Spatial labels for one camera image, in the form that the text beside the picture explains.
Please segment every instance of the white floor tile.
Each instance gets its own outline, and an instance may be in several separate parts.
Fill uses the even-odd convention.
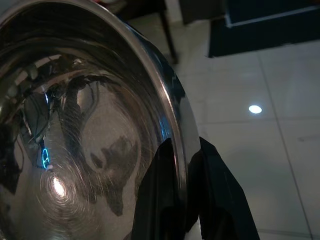
[[[183,78],[183,88],[191,102],[204,101],[209,93],[209,73],[187,75]]]
[[[218,71],[210,74],[206,98],[207,123],[274,118],[271,101],[259,68]],[[249,106],[258,105],[260,114]]]
[[[263,64],[283,63],[296,60],[299,57],[298,48],[295,44],[259,50],[258,54]]]
[[[259,67],[258,54],[256,52],[245,52],[228,56],[214,57],[212,60],[213,71]]]
[[[320,58],[263,67],[278,117],[320,116]]]
[[[280,124],[311,231],[320,236],[320,119]]]
[[[191,230],[185,234],[184,240],[202,240],[199,220],[193,225]]]
[[[259,232],[260,240],[311,240],[308,237],[279,235],[272,233]]]
[[[301,58],[320,57],[320,40],[297,44],[297,50]]]
[[[242,186],[256,227],[307,234],[276,123],[208,124],[202,128]]]

